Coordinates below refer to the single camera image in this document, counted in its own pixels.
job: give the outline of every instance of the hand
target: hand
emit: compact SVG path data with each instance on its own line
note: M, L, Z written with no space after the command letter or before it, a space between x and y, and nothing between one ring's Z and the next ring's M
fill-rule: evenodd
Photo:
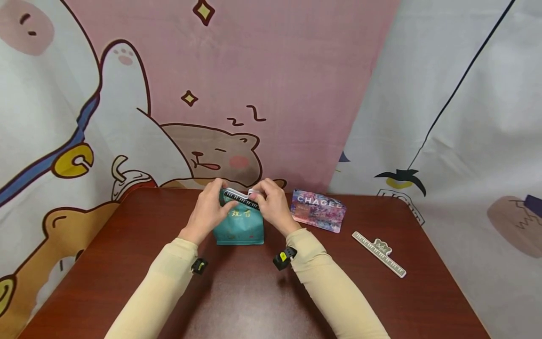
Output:
M249 199L257 202L264 219L275 226L282 235L288 236L301 229L301 226L290 214L290 207L284 191L273 180L266 178L257 183L253 189L265 192L266 197L252 193Z
M220 206L220 189L227 186L226 182L219 178L205 186L198 196L186 227L179 233L179 238L199 245L226 218L228 212L238 204L237 201L229 201L223 207Z

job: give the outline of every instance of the tongue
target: tongue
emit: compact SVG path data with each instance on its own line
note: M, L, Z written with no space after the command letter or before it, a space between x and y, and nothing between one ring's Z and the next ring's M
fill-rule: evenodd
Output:
M220 169L220 166L217 165L217 164L199 164L199 165L203 166L203 167L206 167L206 168L208 168L210 170L215 170L215 171Z

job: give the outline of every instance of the black wrist device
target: black wrist device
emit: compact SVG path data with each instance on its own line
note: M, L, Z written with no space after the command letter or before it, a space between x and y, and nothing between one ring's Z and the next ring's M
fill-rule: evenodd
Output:
M203 271L205 271L205 268L207 268L208 264L209 263L207 262L207 260L203 258L197 258L196 262L194 262L194 264L192 265L192 272L201 276Z
M293 247L288 246L284 251L280 252L275 256L275 258L273 258L273 264L279 271L282 271L288 267L297 253L298 252Z

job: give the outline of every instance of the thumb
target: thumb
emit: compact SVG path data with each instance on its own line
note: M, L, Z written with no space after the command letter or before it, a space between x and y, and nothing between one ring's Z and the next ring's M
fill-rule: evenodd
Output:
M260 207L264 206L267 202L263 195L256 193L252 193L249 199L254 200Z
M225 218L230 212L230 210L234 208L235 206L237 206L237 204L238 202L235 200L228 201L224 206L220 208L220 215Z

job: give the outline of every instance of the blue collar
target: blue collar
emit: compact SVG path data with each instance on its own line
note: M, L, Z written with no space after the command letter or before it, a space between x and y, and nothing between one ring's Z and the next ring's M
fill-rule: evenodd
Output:
M77 118L77 127L73 132L72 137L66 143L31 163L11 179L4 187L0 188L0 207L13 199L25 189L26 186L47 173L59 155L85 140L85 129L87 128L88 122L96 110L99 101L100 95L97 93L83 105Z

